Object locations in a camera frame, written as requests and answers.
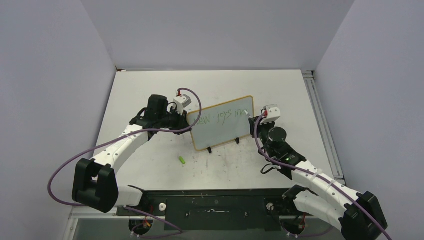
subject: gray wall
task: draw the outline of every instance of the gray wall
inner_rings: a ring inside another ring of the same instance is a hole
[[[82,0],[118,68],[314,70],[354,0]]]
[[[95,143],[114,66],[79,0],[0,3],[0,239],[61,239],[50,175]],[[53,191],[71,200],[74,166]]]
[[[423,238],[423,12],[356,0],[315,73],[347,184],[377,195],[393,239]]]

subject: tabletop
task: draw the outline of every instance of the tabletop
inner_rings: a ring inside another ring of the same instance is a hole
[[[147,106],[150,95],[163,95],[171,102],[178,88],[193,90],[203,107],[251,95],[256,116],[264,106],[277,104],[281,117],[276,126],[287,131],[287,142],[333,177],[300,70],[117,72],[97,144],[117,138]],[[184,94],[192,100],[186,110],[198,110],[196,98],[189,92]],[[119,186],[134,185],[145,190],[272,189],[294,185],[276,170],[262,175],[260,170],[265,164],[251,137],[240,139],[239,144],[214,147],[209,154],[194,149],[190,133],[160,132],[126,161],[116,179]]]

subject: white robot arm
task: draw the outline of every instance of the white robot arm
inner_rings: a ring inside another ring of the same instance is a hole
[[[282,196],[283,208],[314,215],[340,230],[347,240],[377,239],[382,232],[380,228],[387,228],[377,198],[368,191],[361,194],[340,184],[296,152],[286,142],[286,131],[275,126],[281,116],[277,105],[265,106],[262,111],[261,116],[249,118],[250,134],[255,138],[259,154],[300,185],[295,185]]]
[[[168,111],[167,98],[152,95],[147,108],[131,120],[118,141],[91,160],[81,159],[75,168],[72,199],[103,213],[114,206],[137,206],[143,193],[129,186],[118,186],[116,174],[130,156],[157,133],[153,129],[170,129],[161,131],[175,134],[190,131],[184,110],[191,103],[190,97],[178,94],[171,103],[175,107]]]

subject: purple cable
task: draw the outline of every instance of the purple cable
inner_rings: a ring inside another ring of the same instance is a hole
[[[199,115],[198,115],[198,117],[197,117],[197,119],[193,122],[193,124],[191,124],[190,126],[188,126],[188,127],[186,127],[186,128],[184,128],[184,129],[181,129],[181,130],[166,130],[166,129],[157,129],[157,128],[147,128],[147,129],[141,129],[141,130],[138,130],[138,131],[133,131],[133,132],[131,132],[131,133],[128,133],[128,136],[131,136],[131,135],[134,135],[134,134],[139,134],[139,133],[142,133],[142,132],[147,132],[147,131],[149,131],[149,132],[164,132],[164,133],[173,133],[173,134],[177,134],[177,133],[181,133],[181,132],[184,132],[184,131],[187,131],[187,130],[189,130],[189,129],[191,129],[198,121],[199,121],[199,119],[200,119],[200,116],[202,115],[202,103],[200,102],[200,98],[199,98],[199,96],[194,92],[194,91],[192,91],[192,90],[190,90],[190,89],[188,89],[188,88],[184,88],[184,87],[182,87],[182,88],[179,88],[178,89],[178,92],[179,91],[181,91],[181,90],[184,90],[184,91],[188,91],[188,92],[190,92],[190,93],[192,93],[195,97],[196,97],[196,99],[197,99],[197,101],[198,101],[198,103],[199,103]],[[120,140],[122,140],[122,139],[125,139],[125,138],[127,138],[127,135],[125,135],[125,136],[120,136],[120,137],[118,137],[118,138],[116,138],[116,139],[114,139],[114,140],[111,140],[111,141],[108,141],[108,142],[106,142],[106,143],[103,143],[103,144],[101,144],[101,145],[98,145],[98,146],[95,146],[95,147],[92,147],[92,148],[90,148],[90,149],[88,149],[88,150],[85,150],[85,151],[83,151],[83,152],[81,152],[80,154],[78,154],[78,155],[75,155],[74,157],[72,157],[71,159],[69,159],[69,160],[67,160],[64,164],[62,164],[54,173],[53,173],[53,175],[50,177],[50,180],[48,180],[48,184],[47,184],[47,191],[48,191],[48,194],[50,195],[50,197],[53,199],[53,200],[55,200],[56,202],[58,202],[58,203],[60,203],[60,204],[63,204],[63,205],[68,205],[68,206],[76,206],[76,207],[84,207],[85,205],[84,204],[79,204],[79,203],[73,203],[73,202],[67,202],[67,201],[63,201],[63,200],[60,200],[59,198],[57,198],[54,194],[53,194],[53,192],[52,192],[52,182],[53,182],[53,179],[55,179],[55,177],[56,177],[56,175],[58,175],[58,173],[64,168],[64,167],[66,167],[70,162],[72,162],[72,161],[74,161],[75,159],[78,159],[79,157],[81,157],[81,156],[83,156],[84,154],[87,154],[87,153],[90,153],[90,152],[92,152],[92,151],[94,151],[94,150],[96,150],[96,149],[99,149],[99,148],[103,148],[103,147],[105,147],[105,146],[107,146],[107,145],[110,145],[110,144],[113,144],[113,143],[116,143],[116,142],[118,142],[118,141],[120,141]]]
[[[143,214],[145,216],[149,216],[149,217],[154,218],[154,219],[156,219],[156,220],[158,220],[158,221],[160,221],[160,222],[162,222],[164,224],[168,224],[169,226],[171,226],[174,229],[176,229],[176,230],[179,231],[179,232],[173,232],[173,233],[164,234],[164,235],[157,235],[157,236],[143,236],[143,235],[141,235],[140,238],[142,238],[142,239],[160,239],[160,238],[165,238],[165,237],[169,237],[169,236],[179,235],[179,234],[182,234],[183,233],[183,230],[181,230],[181,228],[175,226],[174,224],[170,223],[169,221],[167,221],[165,219],[161,219],[161,218],[159,218],[159,217],[157,217],[155,215],[152,215],[152,214],[147,213],[147,212],[144,212],[144,211],[140,211],[140,210],[135,209],[135,208],[132,208],[132,207],[127,207],[126,206],[126,207],[124,207],[124,209],[130,210],[130,211],[133,211],[133,212],[136,212],[136,213],[139,213],[139,214]],[[133,233],[134,230],[136,230],[141,225],[143,225],[143,223],[140,223],[140,224],[136,225],[135,227],[133,227],[131,229],[131,232]]]
[[[257,120],[254,123],[254,132],[253,132],[254,141],[256,142],[256,146],[257,146],[257,149],[259,150],[260,154],[263,155],[268,161],[270,161],[273,164],[277,164],[281,167],[285,167],[285,168],[289,168],[289,169],[293,169],[293,170],[299,170],[299,171],[307,173],[309,175],[314,175],[314,173],[311,172],[311,171],[308,171],[306,169],[303,169],[303,168],[300,168],[300,167],[297,167],[297,166],[292,166],[292,165],[289,165],[289,164],[286,164],[286,163],[276,161],[276,160],[270,158],[268,155],[265,154],[265,152],[262,150],[261,146],[259,145],[259,140],[258,140],[258,125],[259,125],[259,122],[261,121],[261,119],[264,116],[265,116],[265,112],[257,118]],[[316,175],[316,177],[323,180],[324,182],[326,182],[329,185],[331,184],[331,181],[327,180],[325,177],[323,177],[321,175]],[[359,205],[359,203],[357,203],[355,200],[353,200],[353,198],[351,198],[347,193],[342,191],[336,185],[331,184],[331,187],[333,187],[337,192],[342,194],[349,201],[351,201],[357,208],[359,208],[359,210],[361,210],[371,220],[371,222],[373,222],[377,226],[377,228],[384,234],[384,236],[388,240],[392,240],[392,238],[389,236],[389,234],[386,232],[386,230],[380,225],[380,223],[373,216],[371,216],[371,214],[367,210],[365,210],[365,208],[363,208],[361,205]]]

